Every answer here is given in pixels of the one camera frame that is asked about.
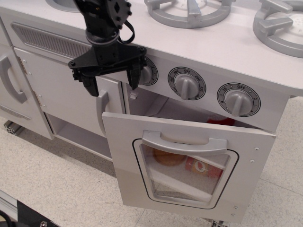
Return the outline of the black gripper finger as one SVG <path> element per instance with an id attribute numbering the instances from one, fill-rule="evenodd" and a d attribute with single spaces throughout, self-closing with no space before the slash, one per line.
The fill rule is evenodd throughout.
<path id="1" fill-rule="evenodd" d="M 132 90 L 135 90 L 138 87 L 140 76 L 141 76 L 140 64 L 133 64 L 129 69 L 127 69 L 127 78 Z"/>
<path id="2" fill-rule="evenodd" d="M 82 77 L 82 83 L 91 96 L 98 96 L 98 86 L 95 77 Z"/>

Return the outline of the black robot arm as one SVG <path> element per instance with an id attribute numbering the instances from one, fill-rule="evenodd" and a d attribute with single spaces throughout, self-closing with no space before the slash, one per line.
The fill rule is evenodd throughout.
<path id="1" fill-rule="evenodd" d="M 127 41 L 120 38 L 123 25 L 134 31 L 127 20 L 132 14 L 131 3 L 125 0 L 77 0 L 75 5 L 84 16 L 86 38 L 92 47 L 68 63 L 74 80 L 83 83 L 90 95 L 98 97 L 97 76 L 126 71 L 129 85 L 136 89 L 147 65 L 147 50 L 130 44 L 134 35 Z"/>

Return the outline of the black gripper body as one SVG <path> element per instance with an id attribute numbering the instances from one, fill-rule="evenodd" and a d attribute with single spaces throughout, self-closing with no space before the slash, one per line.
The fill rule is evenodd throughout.
<path id="1" fill-rule="evenodd" d="M 82 77 L 97 77 L 110 73 L 126 71 L 133 64 L 140 64 L 141 70 L 146 65 L 143 46 L 122 44 L 114 41 L 109 45 L 93 45 L 85 54 L 68 63 L 75 80 L 82 82 Z"/>

